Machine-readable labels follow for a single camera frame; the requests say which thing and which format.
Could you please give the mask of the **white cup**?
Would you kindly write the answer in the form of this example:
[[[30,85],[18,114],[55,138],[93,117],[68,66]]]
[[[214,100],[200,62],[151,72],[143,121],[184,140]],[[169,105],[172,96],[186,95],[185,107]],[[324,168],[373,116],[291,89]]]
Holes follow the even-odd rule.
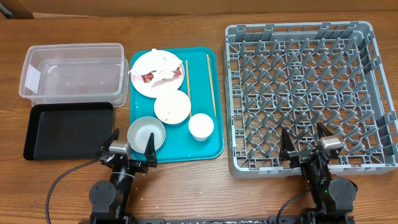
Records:
[[[210,116],[204,113],[193,115],[188,122],[188,130],[197,141],[205,141],[215,128]]]

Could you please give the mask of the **pink bowl with rice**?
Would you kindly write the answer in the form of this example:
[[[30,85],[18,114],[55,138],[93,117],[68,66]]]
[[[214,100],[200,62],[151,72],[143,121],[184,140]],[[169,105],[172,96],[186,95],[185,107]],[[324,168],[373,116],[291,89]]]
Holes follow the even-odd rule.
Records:
[[[165,124],[180,124],[190,116],[192,104],[188,95],[174,90],[158,97],[154,103],[156,117]]]

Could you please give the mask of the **white paper wrapper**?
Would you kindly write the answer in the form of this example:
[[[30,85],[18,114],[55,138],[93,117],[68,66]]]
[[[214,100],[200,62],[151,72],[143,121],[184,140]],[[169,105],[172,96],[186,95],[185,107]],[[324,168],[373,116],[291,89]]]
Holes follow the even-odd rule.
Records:
[[[158,82],[169,82],[183,75],[182,60],[166,50],[152,49],[140,56],[129,71],[132,77],[142,78],[151,86]]]

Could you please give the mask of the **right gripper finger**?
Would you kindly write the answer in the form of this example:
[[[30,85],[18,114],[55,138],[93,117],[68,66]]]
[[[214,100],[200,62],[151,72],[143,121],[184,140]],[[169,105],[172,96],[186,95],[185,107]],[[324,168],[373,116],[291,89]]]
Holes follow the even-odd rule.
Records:
[[[281,161],[286,161],[290,159],[289,154],[295,151],[295,147],[293,142],[290,139],[289,132],[287,128],[282,129],[281,140],[280,140],[280,149],[279,149],[279,159]]]
[[[322,122],[317,123],[318,138],[332,136],[333,133],[329,131]]]

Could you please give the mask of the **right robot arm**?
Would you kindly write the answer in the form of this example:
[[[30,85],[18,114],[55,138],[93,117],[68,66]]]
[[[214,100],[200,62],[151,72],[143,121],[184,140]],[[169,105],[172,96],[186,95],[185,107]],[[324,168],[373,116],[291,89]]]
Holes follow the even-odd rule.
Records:
[[[308,190],[294,196],[278,211],[276,222],[286,219],[289,223],[354,223],[348,214],[353,211],[358,186],[346,178],[333,178],[328,168],[342,150],[342,142],[321,123],[317,123],[318,144],[312,149],[296,151],[287,128],[282,129],[279,159],[289,161],[291,169],[299,167],[308,183]],[[311,193],[314,207],[305,208],[297,217],[282,217],[286,206]]]

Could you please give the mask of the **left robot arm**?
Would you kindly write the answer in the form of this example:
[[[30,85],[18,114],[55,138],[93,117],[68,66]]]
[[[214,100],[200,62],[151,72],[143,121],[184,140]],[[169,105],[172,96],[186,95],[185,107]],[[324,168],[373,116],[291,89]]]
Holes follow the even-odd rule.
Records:
[[[112,173],[109,180],[99,181],[90,189],[90,223],[138,223],[134,215],[127,212],[132,184],[137,173],[146,174],[150,167],[157,166],[154,133],[150,133],[147,140],[144,161],[134,160],[129,152],[130,144],[118,138],[116,129],[97,151],[99,161],[112,169]]]

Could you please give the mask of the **grey shallow bowl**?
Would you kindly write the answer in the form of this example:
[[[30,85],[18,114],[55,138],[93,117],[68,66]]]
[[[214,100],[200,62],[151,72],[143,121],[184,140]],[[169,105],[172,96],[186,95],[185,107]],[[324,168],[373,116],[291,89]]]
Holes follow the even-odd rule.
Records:
[[[135,120],[127,131],[127,141],[134,151],[143,154],[151,133],[157,151],[165,141],[165,127],[157,118],[145,116]]]

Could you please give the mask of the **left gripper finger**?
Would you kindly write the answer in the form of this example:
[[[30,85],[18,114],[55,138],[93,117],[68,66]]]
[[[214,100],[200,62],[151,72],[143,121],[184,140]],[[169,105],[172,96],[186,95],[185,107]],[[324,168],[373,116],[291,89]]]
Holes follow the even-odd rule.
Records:
[[[98,148],[98,152],[108,151],[111,143],[119,139],[119,129],[116,128],[112,135]]]
[[[157,167],[157,156],[155,152],[154,133],[151,133],[145,149],[145,164],[148,167]]]

